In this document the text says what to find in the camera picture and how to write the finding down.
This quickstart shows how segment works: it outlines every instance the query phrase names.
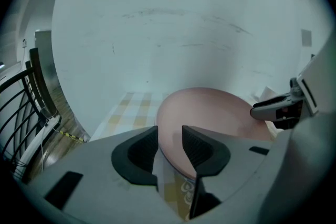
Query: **checkered cloth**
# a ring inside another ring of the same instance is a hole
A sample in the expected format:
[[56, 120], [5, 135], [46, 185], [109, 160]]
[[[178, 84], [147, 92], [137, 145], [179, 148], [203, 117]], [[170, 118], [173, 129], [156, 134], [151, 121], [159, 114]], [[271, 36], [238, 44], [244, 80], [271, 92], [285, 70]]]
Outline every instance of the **checkered cloth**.
[[91, 141], [155, 125], [157, 110], [168, 94], [126, 93], [100, 124]]

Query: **electrical cable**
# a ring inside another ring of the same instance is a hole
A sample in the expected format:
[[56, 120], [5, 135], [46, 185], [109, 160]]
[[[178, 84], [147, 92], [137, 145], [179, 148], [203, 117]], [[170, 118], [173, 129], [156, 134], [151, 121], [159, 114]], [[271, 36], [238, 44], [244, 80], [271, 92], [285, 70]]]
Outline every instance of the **electrical cable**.
[[46, 123], [43, 126], [43, 132], [42, 132], [42, 137], [41, 137], [41, 172], [43, 172], [43, 161], [44, 161], [44, 156], [43, 156], [43, 139], [44, 139], [44, 132], [46, 130], [46, 126], [48, 125], [48, 122], [50, 121], [50, 119], [52, 119], [56, 114], [57, 114], [58, 110], [56, 109], [56, 112], [54, 115], [52, 115], [51, 117], [47, 118]]
[[66, 133], [66, 132], [63, 132], [63, 131], [59, 131], [59, 130], [56, 130], [56, 129], [54, 129], [54, 128], [52, 128], [52, 129], [53, 129], [55, 132], [58, 132], [58, 133], [60, 133], [60, 134], [63, 134], [63, 135], [65, 135], [65, 136], [71, 138], [72, 140], [74, 140], [74, 141], [80, 143], [80, 144], [86, 143], [86, 141], [84, 141], [83, 138], [76, 137], [76, 136], [74, 136], [74, 135], [72, 135], [72, 134], [69, 134], [69, 133]]

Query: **wooden floor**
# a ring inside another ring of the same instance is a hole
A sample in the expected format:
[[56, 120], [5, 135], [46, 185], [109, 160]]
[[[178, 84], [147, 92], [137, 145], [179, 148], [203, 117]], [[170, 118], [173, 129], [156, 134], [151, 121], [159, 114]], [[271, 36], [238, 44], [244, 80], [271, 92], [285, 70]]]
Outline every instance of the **wooden floor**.
[[[76, 137], [88, 139], [88, 134], [82, 129], [82, 127], [76, 122], [75, 116], [65, 99], [61, 87], [56, 88], [50, 93], [55, 106], [62, 117], [60, 126], [57, 130], [67, 132]], [[27, 167], [26, 174], [23, 181], [29, 182], [36, 177], [41, 171], [48, 166], [54, 164], [56, 161], [64, 157], [66, 154], [74, 150], [74, 148], [80, 146], [81, 143], [77, 142], [61, 133], [53, 132], [50, 138], [43, 146], [43, 166], [41, 150], [37, 154], [36, 158], [31, 161]]]

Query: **staircase railing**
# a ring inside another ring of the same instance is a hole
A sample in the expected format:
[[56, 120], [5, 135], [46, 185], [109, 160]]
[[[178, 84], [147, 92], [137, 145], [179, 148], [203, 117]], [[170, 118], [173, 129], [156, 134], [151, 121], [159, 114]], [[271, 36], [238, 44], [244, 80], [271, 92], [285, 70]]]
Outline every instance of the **staircase railing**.
[[[23, 172], [20, 171], [25, 170], [18, 169], [18, 167], [26, 168], [28, 166], [28, 163], [21, 161], [22, 155], [30, 143], [37, 138], [36, 135], [45, 127], [48, 118], [55, 117], [58, 113], [43, 78], [37, 48], [30, 50], [30, 59], [31, 62], [26, 62], [26, 70], [0, 85], [0, 98], [5, 90], [13, 94], [0, 108], [0, 117], [3, 121], [7, 119], [0, 127], [0, 156], [5, 160], [9, 170], [18, 179], [23, 177]], [[16, 83], [21, 83], [23, 89], [18, 92], [12, 92], [15, 91], [13, 85]], [[19, 96], [21, 100], [17, 107], [15, 106], [18, 103], [16, 99]], [[15, 112], [10, 114], [5, 113], [8, 110], [15, 110]], [[42, 135], [41, 143], [51, 133], [46, 134], [45, 137]], [[36, 148], [36, 151], [32, 152], [32, 155], [36, 156], [39, 149], [40, 147]]]

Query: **round plate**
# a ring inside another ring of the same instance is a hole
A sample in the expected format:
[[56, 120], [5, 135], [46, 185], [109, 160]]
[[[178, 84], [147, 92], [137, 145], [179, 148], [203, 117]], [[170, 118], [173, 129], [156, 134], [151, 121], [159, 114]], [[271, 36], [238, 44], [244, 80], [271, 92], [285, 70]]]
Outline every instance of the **round plate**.
[[220, 90], [191, 88], [174, 92], [162, 102], [156, 116], [160, 148], [180, 173], [195, 179], [196, 171], [182, 147], [182, 125], [271, 141], [266, 123], [253, 119], [251, 108], [239, 97]]

